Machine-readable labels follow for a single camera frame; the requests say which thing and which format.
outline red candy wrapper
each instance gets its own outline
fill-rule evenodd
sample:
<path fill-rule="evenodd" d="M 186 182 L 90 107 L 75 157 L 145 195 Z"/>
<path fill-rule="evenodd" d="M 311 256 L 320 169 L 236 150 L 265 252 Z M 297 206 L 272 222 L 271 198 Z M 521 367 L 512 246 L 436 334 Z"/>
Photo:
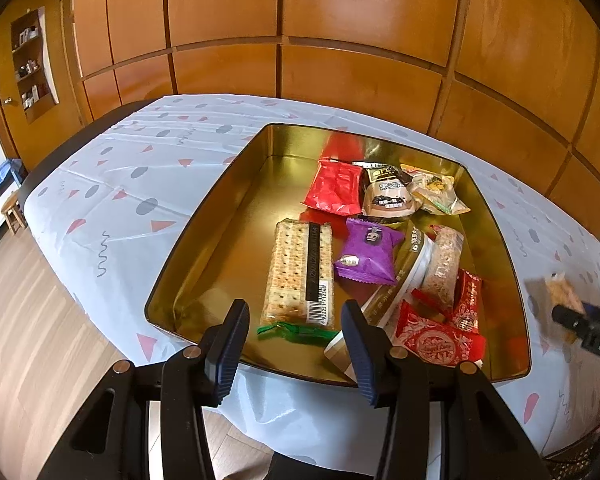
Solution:
<path fill-rule="evenodd" d="M 451 316 L 451 326 L 474 334 L 478 330 L 478 303 L 482 278 L 460 269 L 456 283 L 456 306 Z"/>
<path fill-rule="evenodd" d="M 462 361 L 483 358 L 485 338 L 463 332 L 450 325 L 420 317 L 406 301 L 400 304 L 400 318 L 395 341 L 414 352 L 423 361 L 442 366 L 456 366 Z"/>
<path fill-rule="evenodd" d="M 359 214 L 360 174 L 362 168 L 337 160 L 319 161 L 320 166 L 309 188 L 305 206 L 341 216 Z"/>

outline white patterned tablecloth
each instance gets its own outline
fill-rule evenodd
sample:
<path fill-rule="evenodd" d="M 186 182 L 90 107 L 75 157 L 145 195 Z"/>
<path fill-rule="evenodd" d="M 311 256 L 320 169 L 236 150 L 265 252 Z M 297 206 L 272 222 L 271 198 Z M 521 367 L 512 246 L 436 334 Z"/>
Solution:
<path fill-rule="evenodd" d="M 539 280 L 565 272 L 600 305 L 600 243 L 558 206 L 491 164 L 383 120 L 320 105 L 228 94 L 166 96 L 129 115 L 62 163 L 31 193 L 31 232 L 62 283 L 136 365 L 184 345 L 144 318 L 155 280 L 190 216 L 263 126 L 321 126 L 392 140 L 464 164 L 496 218 L 523 291 L 530 374 L 498 392 L 542 453 L 594 424 L 600 359 L 564 343 Z M 353 388 L 284 378 L 246 365 L 219 411 L 251 438 L 318 465 L 373 475 L 385 410 Z M 439 424 L 432 404 L 430 471 Z"/>

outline barcode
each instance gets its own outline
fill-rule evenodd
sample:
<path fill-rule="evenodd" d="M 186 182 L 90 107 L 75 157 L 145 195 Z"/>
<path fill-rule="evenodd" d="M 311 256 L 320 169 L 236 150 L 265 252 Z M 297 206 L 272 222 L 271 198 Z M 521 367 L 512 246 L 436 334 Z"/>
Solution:
<path fill-rule="evenodd" d="M 320 280 L 318 301 L 307 301 L 306 322 L 327 326 L 329 322 L 329 282 Z"/>

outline stool leg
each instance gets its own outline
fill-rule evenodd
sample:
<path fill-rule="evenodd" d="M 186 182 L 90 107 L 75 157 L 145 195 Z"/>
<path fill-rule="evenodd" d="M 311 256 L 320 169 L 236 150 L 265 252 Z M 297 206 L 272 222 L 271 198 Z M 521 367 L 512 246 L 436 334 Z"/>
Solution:
<path fill-rule="evenodd" d="M 7 225 L 9 226 L 9 231 L 11 231 L 12 235 L 16 234 L 16 231 L 13 230 L 13 226 L 11 225 L 11 219 L 9 218 L 9 211 L 4 214 L 4 219 L 7 221 Z"/>
<path fill-rule="evenodd" d="M 20 210 L 20 208 L 18 206 L 13 208 L 13 214 L 16 217 L 16 220 L 18 221 L 18 223 L 22 226 L 22 228 L 26 229 L 27 225 L 25 224 L 25 221 L 24 221 L 24 215 L 22 214 L 22 211 Z"/>

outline metal pivot bolt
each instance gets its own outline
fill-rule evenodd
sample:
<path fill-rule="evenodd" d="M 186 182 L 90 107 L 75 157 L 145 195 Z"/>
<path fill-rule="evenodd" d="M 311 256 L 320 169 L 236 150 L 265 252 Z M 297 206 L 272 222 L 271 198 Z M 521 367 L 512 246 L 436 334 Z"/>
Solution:
<path fill-rule="evenodd" d="M 392 346 L 389 355 L 394 359 L 404 359 L 409 355 L 409 351 L 402 346 Z"/>
<path fill-rule="evenodd" d="M 465 361 L 463 363 L 460 363 L 460 371 L 463 374 L 473 375 L 478 371 L 478 367 L 472 362 Z"/>
<path fill-rule="evenodd" d="M 195 359 L 202 355 L 202 350 L 199 346 L 187 346 L 182 353 L 187 359 Z"/>
<path fill-rule="evenodd" d="M 120 359 L 120 361 L 115 362 L 113 365 L 113 371 L 117 374 L 128 372 L 129 368 L 131 368 L 131 363 L 126 359 Z"/>

